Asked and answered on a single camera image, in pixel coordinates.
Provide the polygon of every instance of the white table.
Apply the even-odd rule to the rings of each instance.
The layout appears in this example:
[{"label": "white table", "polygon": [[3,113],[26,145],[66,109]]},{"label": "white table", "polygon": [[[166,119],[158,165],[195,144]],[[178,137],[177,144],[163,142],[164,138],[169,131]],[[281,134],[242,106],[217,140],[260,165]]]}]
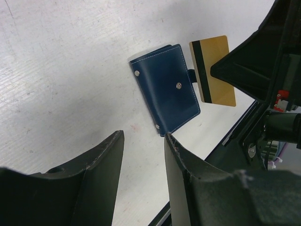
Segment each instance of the white table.
[{"label": "white table", "polygon": [[[138,52],[255,31],[273,0],[0,1],[0,165],[45,172],[125,132],[114,226],[146,226],[168,202],[163,143],[128,60]],[[194,86],[200,102],[198,88]],[[201,105],[174,133],[206,158],[253,101]]]}]

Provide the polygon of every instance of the snap fastener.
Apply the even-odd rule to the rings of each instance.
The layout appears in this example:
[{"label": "snap fastener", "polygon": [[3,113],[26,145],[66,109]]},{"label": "snap fastener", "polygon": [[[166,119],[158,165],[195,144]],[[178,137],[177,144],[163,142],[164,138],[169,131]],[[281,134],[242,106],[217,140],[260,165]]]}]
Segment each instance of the snap fastener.
[{"label": "snap fastener", "polygon": [[177,87],[177,89],[180,89],[180,88],[182,88],[182,84],[178,82],[176,87]]}]

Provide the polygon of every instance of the blue leather wallet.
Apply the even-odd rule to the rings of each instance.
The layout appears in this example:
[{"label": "blue leather wallet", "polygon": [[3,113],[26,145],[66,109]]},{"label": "blue leather wallet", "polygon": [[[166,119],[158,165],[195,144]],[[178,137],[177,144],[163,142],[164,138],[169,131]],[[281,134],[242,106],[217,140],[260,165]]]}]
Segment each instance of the blue leather wallet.
[{"label": "blue leather wallet", "polygon": [[179,44],[157,49],[130,64],[160,136],[200,114]]}]

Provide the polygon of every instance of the metal rivet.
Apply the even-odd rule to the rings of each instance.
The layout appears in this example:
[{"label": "metal rivet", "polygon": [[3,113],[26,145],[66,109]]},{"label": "metal rivet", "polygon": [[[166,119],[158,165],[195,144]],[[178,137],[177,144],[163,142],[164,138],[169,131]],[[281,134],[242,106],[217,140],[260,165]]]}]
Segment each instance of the metal rivet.
[{"label": "metal rivet", "polygon": [[177,89],[180,89],[180,88],[182,88],[182,84],[178,82],[176,87],[177,87]]},{"label": "metal rivet", "polygon": [[253,158],[256,154],[256,145],[250,144],[249,149],[248,149],[248,154],[250,158]]}]

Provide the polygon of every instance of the black plastic part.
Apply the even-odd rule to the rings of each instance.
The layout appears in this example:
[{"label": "black plastic part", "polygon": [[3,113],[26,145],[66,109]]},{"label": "black plastic part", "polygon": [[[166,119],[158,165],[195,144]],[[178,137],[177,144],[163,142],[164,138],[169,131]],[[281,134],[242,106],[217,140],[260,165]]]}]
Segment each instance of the black plastic part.
[{"label": "black plastic part", "polygon": [[165,139],[173,226],[301,225],[301,177],[287,171],[226,173],[171,135]]},{"label": "black plastic part", "polygon": [[301,114],[299,113],[271,113],[265,120],[265,139],[288,143],[300,143]]},{"label": "black plastic part", "polygon": [[[253,102],[245,114],[238,120],[228,134],[220,141],[206,158],[206,162],[215,167],[233,172],[238,169],[263,169],[260,151],[264,149],[266,141],[259,142],[264,128],[264,117],[268,107]],[[256,156],[250,158],[248,147],[257,144],[259,150]]]},{"label": "black plastic part", "polygon": [[0,169],[1,226],[110,226],[123,156],[124,134],[45,174]]},{"label": "black plastic part", "polygon": [[301,106],[301,0],[276,0],[250,38],[211,67],[211,75],[273,108],[279,90]]}]

